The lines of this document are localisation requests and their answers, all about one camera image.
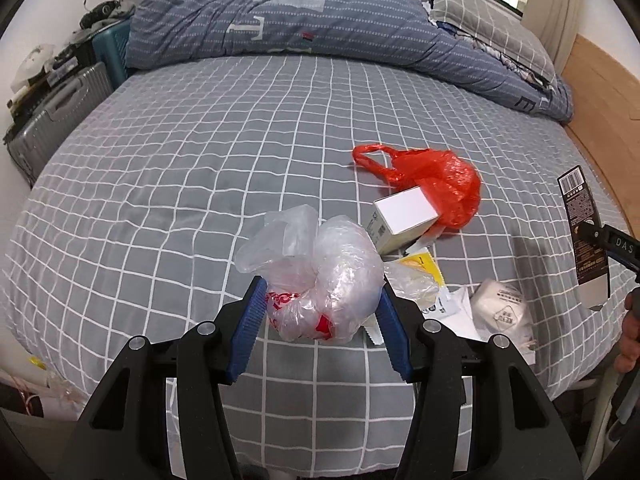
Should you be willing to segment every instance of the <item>cardboard box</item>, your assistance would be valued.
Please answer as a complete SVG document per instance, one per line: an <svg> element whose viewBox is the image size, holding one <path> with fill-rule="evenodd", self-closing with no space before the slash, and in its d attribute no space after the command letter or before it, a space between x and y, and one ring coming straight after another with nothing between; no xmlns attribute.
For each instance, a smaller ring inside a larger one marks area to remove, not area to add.
<svg viewBox="0 0 640 480"><path fill-rule="evenodd" d="M578 236L578 225L588 222L600 227L600 216L580 166L558 178L562 200L571 229L578 299L582 306L599 311L611 295L609 260L602 248L592 246Z"/></svg>
<svg viewBox="0 0 640 480"><path fill-rule="evenodd" d="M440 215L419 187L376 200L367 233L379 254L387 254L422 236Z"/></svg>

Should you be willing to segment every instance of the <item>suitcase handle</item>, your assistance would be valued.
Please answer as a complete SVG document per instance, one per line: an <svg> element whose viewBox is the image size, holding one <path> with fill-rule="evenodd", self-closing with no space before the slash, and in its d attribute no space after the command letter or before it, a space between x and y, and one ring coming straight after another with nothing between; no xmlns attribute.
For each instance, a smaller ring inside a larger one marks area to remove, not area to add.
<svg viewBox="0 0 640 480"><path fill-rule="evenodd" d="M49 99L44 109L52 121L57 121L66 114L68 108L75 107L82 100L86 92L80 92L81 89L82 80L75 78Z"/></svg>

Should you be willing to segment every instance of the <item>white wall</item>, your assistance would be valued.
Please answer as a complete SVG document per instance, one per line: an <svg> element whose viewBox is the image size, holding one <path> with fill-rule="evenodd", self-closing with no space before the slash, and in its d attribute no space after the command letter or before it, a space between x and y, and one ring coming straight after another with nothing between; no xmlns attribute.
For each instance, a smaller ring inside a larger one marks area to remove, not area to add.
<svg viewBox="0 0 640 480"><path fill-rule="evenodd" d="M640 43L613 0L583 0L578 34L640 79Z"/></svg>

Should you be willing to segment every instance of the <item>metal screw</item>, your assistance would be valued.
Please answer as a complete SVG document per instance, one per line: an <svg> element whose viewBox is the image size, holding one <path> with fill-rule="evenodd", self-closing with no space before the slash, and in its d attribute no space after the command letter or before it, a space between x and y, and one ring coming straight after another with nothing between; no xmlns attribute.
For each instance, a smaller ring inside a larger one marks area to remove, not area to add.
<svg viewBox="0 0 640 480"><path fill-rule="evenodd" d="M213 334L215 331L216 326L210 321L205 321L204 323L198 325L198 334L200 335Z"/></svg>
<svg viewBox="0 0 640 480"><path fill-rule="evenodd" d="M422 324L422 328L427 332L437 334L440 330L442 330L442 325L435 319L428 319Z"/></svg>
<svg viewBox="0 0 640 480"><path fill-rule="evenodd" d="M509 338L505 335L498 334L494 337L494 345L498 348L507 348L510 345Z"/></svg>
<svg viewBox="0 0 640 480"><path fill-rule="evenodd" d="M140 350L145 344L145 338L136 336L131 341L129 341L129 348L131 348L132 350Z"/></svg>

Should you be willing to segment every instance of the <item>gray checkered pillowcase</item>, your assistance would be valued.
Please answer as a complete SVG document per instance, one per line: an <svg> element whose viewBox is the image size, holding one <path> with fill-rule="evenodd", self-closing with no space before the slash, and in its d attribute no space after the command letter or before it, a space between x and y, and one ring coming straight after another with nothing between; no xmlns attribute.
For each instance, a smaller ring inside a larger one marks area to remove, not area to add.
<svg viewBox="0 0 640 480"><path fill-rule="evenodd" d="M471 34L556 85L556 69L540 40L490 0L433 0L430 18Z"/></svg>

